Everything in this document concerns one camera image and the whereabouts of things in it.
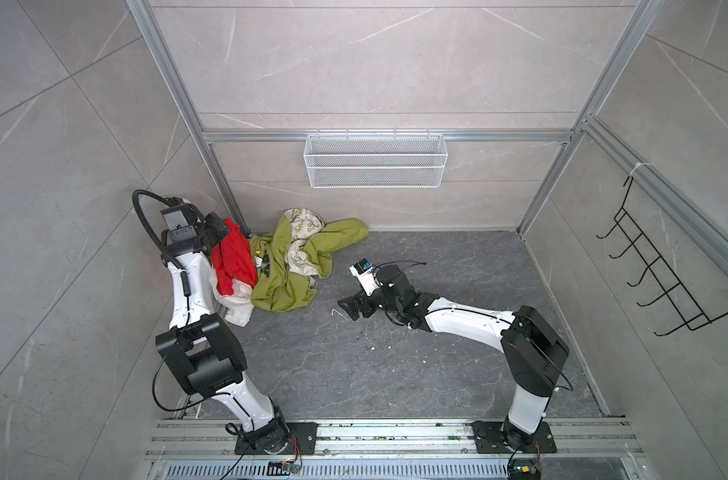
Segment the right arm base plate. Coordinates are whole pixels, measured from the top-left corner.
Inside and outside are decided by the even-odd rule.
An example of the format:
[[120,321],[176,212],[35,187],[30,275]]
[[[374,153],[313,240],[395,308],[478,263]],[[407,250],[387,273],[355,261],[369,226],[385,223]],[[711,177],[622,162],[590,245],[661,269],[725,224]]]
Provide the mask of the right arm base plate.
[[477,420],[472,422],[470,427],[479,454],[503,454],[514,451],[527,454],[557,452],[555,440],[547,422],[541,422],[534,433],[519,430],[508,420]]

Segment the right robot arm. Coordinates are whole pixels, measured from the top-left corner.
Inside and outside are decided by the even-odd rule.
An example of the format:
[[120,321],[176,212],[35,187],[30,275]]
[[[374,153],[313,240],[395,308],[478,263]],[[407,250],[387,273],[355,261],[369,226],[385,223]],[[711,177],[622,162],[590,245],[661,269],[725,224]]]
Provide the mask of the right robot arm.
[[351,320],[369,318],[381,311],[397,326],[452,334],[502,352],[516,389],[500,435],[513,452],[536,445],[536,435],[559,388],[570,349],[535,308],[488,310],[420,292],[394,262],[374,265],[362,259],[349,271],[360,289],[339,300],[338,306]]

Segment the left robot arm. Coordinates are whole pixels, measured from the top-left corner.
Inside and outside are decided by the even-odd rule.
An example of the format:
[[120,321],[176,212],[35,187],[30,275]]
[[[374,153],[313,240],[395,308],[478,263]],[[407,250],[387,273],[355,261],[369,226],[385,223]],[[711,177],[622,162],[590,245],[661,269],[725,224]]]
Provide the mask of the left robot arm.
[[150,235],[173,285],[169,330],[156,337],[162,364],[186,394],[226,407],[237,418],[226,430],[250,451],[278,454],[289,444],[289,427],[279,407],[247,376],[244,350],[219,315],[210,283],[210,255],[229,233],[228,226],[182,198],[162,197],[160,202],[166,229]]

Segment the red cloth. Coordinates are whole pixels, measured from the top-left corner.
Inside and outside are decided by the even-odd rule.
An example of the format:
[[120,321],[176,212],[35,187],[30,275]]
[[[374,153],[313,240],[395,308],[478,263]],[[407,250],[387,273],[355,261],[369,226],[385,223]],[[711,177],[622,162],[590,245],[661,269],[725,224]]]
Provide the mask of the red cloth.
[[221,296],[233,296],[236,288],[234,281],[253,288],[258,282],[258,274],[251,254],[250,243],[240,227],[226,218],[229,233],[213,249],[211,262],[217,278],[217,290]]

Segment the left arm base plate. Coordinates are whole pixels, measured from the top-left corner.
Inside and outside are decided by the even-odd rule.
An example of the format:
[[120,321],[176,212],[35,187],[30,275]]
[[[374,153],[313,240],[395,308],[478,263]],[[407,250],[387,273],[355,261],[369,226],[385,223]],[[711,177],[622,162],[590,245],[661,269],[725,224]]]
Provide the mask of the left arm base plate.
[[311,455],[315,452],[318,428],[319,424],[314,422],[272,421],[254,432],[246,432],[241,425],[226,425],[226,431],[238,438],[235,452],[255,455]]

